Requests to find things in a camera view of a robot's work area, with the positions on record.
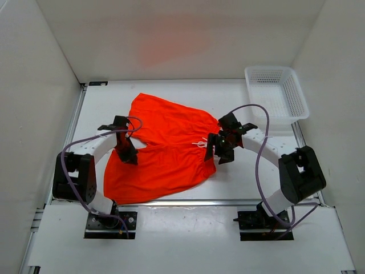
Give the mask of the orange shorts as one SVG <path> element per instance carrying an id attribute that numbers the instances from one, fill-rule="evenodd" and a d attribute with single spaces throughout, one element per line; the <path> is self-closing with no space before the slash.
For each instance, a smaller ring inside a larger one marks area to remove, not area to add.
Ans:
<path id="1" fill-rule="evenodd" d="M 106 197 L 117 204 L 149 202 L 186 191 L 215 174 L 214 160 L 205 160 L 205 148 L 198 145 L 220 129 L 211 114 L 139 94 L 129 115 L 142 120 L 132 136 L 146 147 L 138 150 L 137 165 L 123 163 L 111 152 L 104 172 Z"/>

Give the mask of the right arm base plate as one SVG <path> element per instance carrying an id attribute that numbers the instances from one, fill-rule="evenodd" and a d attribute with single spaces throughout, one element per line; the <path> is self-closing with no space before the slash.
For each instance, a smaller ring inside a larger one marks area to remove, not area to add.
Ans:
<path id="1" fill-rule="evenodd" d="M 292 232 L 273 217 L 264 217 L 258 211 L 238 211 L 233 219 L 238 224 L 241 241 L 290 241 Z"/>

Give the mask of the aluminium front rail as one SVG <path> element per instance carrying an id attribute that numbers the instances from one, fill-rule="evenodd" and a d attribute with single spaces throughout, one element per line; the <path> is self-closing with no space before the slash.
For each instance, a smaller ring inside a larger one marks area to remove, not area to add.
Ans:
<path id="1" fill-rule="evenodd" d="M 134 204 L 122 204 L 119 207 L 138 207 L 138 206 L 149 206 L 149 207 L 209 207 L 209 206 L 248 206 L 256 207 L 261 200 L 259 199 L 200 199 L 200 200 L 154 200 L 146 203 L 134 203 Z"/>

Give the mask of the white plastic basket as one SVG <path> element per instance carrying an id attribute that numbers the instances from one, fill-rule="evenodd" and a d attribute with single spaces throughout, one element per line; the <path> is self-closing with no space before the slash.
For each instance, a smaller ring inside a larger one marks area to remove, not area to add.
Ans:
<path id="1" fill-rule="evenodd" d="M 269 114 L 271 126 L 287 126 L 310 115 L 295 71 L 283 66 L 250 66 L 245 80 L 251 104 Z"/>

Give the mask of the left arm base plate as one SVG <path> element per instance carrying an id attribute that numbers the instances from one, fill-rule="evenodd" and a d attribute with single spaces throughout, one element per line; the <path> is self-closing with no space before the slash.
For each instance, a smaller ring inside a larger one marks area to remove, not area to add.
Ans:
<path id="1" fill-rule="evenodd" d="M 126 228 L 119 219 L 104 218 L 89 213 L 84 230 L 84 238 L 134 240 L 136 236 L 137 211 L 120 211 L 119 216 L 125 222 Z"/>

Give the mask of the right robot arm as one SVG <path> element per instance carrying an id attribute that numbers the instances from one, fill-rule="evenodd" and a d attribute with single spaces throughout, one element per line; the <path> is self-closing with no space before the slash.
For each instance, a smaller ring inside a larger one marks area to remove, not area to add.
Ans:
<path id="1" fill-rule="evenodd" d="M 257 154 L 255 179 L 260 194 L 259 162 L 266 159 L 278 168 L 280 187 L 271 196 L 262 195 L 262 201 L 254 212 L 254 220 L 262 228 L 271 227 L 276 221 L 288 227 L 289 223 L 279 218 L 279 214 L 297 205 L 309 196 L 326 187 L 326 179 L 314 150 L 309 146 L 301 148 L 285 147 L 284 144 L 270 144 L 268 135 L 257 126 L 235 123 L 223 126 L 214 134 L 208 134 L 200 147 L 206 149 L 204 160 L 219 158 L 219 164 L 234 161 L 234 150 L 245 148 Z"/>

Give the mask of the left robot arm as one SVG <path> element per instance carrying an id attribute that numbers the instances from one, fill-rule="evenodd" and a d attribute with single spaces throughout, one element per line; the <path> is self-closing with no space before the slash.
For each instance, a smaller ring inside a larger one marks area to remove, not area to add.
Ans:
<path id="1" fill-rule="evenodd" d="M 79 202 L 89 213 L 100 216 L 106 228 L 119 223 L 117 204 L 97 189 L 96 164 L 110 150 L 125 164 L 138 165 L 132 133 L 140 129 L 131 116 L 116 116 L 113 123 L 101 125 L 96 135 L 65 146 L 56 158 L 52 195 L 56 199 Z"/>

